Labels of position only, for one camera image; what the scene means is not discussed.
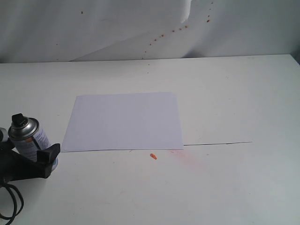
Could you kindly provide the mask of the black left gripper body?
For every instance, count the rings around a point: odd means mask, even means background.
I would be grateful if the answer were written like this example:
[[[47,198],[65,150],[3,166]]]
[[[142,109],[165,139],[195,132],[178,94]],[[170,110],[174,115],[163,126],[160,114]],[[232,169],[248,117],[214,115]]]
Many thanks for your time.
[[[44,168],[13,151],[14,147],[10,140],[0,143],[0,184],[4,185],[16,180],[44,178]]]

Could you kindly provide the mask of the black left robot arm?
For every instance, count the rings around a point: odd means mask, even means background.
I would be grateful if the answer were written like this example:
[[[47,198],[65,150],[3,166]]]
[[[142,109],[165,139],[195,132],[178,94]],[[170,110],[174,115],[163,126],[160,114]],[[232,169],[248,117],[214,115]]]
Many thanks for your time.
[[[6,129],[0,129],[0,186],[11,181],[34,178],[47,179],[52,173],[54,161],[60,153],[60,144],[56,143],[46,150],[37,151],[34,162],[13,150],[14,144]]]

